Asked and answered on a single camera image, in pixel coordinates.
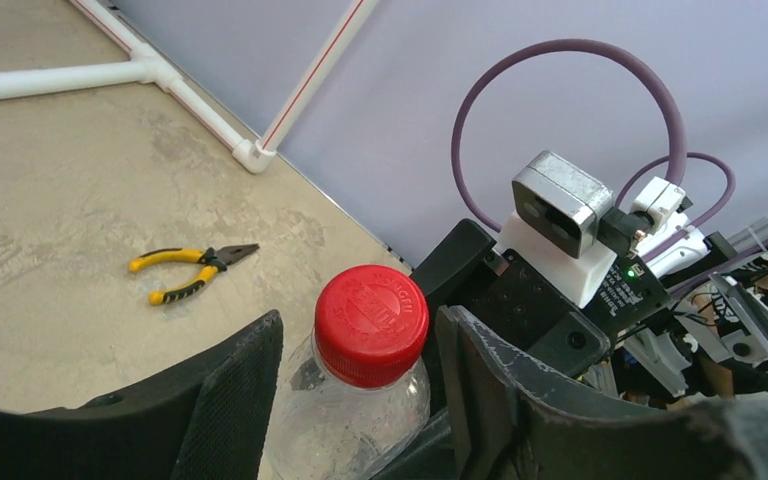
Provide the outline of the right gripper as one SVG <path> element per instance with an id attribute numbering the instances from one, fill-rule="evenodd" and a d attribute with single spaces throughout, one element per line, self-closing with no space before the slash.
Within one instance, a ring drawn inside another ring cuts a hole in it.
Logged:
<path id="1" fill-rule="evenodd" d="M 431 311 L 463 306 L 505 341 L 571 377 L 608 359 L 621 333 L 668 300 L 645 263 L 622 256 L 579 307 L 535 262 L 498 246 L 470 219 L 457 223 L 410 277 Z"/>

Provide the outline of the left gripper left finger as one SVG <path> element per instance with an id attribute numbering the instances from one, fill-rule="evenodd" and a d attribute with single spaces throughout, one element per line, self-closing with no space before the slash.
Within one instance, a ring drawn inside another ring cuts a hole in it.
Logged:
<path id="1" fill-rule="evenodd" d="M 0 479 L 254 479 L 282 347 L 282 318 L 271 310 L 80 407 L 0 411 Z"/>

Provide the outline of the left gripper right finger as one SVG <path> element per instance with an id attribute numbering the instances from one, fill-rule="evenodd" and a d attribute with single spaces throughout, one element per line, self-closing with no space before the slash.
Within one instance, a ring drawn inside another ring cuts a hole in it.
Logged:
<path id="1" fill-rule="evenodd" d="M 462 479 L 768 479 L 768 397 L 652 409 L 561 374 L 461 306 L 435 328 Z"/>

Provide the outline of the clear bottle red cap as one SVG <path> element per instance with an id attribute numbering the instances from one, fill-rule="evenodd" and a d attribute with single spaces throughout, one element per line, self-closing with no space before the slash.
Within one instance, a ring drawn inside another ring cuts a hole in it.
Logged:
<path id="1" fill-rule="evenodd" d="M 274 478 L 371 479 L 392 462 L 430 418 L 429 327 L 424 295 L 394 268 L 331 279 L 282 368 L 265 450 Z"/>

